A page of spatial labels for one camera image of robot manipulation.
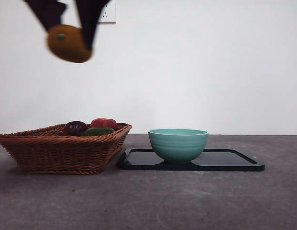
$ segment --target bowl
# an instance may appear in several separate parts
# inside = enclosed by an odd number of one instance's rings
[[[154,129],[148,132],[155,153],[169,163],[183,164],[205,149],[208,132],[196,129]]]

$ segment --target black tray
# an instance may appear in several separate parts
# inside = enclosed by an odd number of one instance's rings
[[[181,171],[262,171],[264,163],[233,149],[205,149],[196,159],[185,164],[172,164],[158,157],[153,149],[127,149],[118,161],[127,170]]]

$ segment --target basket rim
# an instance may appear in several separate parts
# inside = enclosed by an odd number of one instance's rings
[[[66,124],[58,124],[58,125],[53,125],[53,126],[48,126],[48,127],[44,127],[44,128],[38,128],[38,129],[33,129],[33,130],[28,130],[28,131],[22,131],[22,132],[15,132],[15,133],[9,133],[9,134],[0,134],[0,139],[6,139],[6,138],[10,138],[10,139],[24,139],[24,138],[31,138],[31,139],[57,139],[57,140],[109,140],[109,139],[113,139],[114,137],[117,137],[115,139],[119,139],[121,136],[120,134],[123,135],[123,133],[125,133],[126,131],[130,131],[130,129],[132,128],[132,125],[129,125],[127,123],[117,123],[118,125],[123,125],[122,128],[116,130],[113,133],[110,134],[105,134],[105,135],[99,135],[99,136],[88,136],[88,137],[78,137],[78,136],[59,136],[59,135],[54,135],[54,136],[47,136],[47,135],[26,135],[26,133],[32,133],[32,132],[38,132],[38,131],[46,131],[46,130],[53,130],[56,128],[60,128],[65,126]]]

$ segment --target wicker basket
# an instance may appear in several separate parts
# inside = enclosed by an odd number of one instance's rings
[[[118,130],[94,137],[64,136],[65,124],[13,134],[1,134],[0,144],[22,172],[30,174],[101,173],[108,161],[122,149],[132,128],[118,123]]]

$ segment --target electrical outlet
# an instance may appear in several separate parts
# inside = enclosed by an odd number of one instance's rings
[[[102,9],[99,23],[116,23],[116,2],[110,0]]]

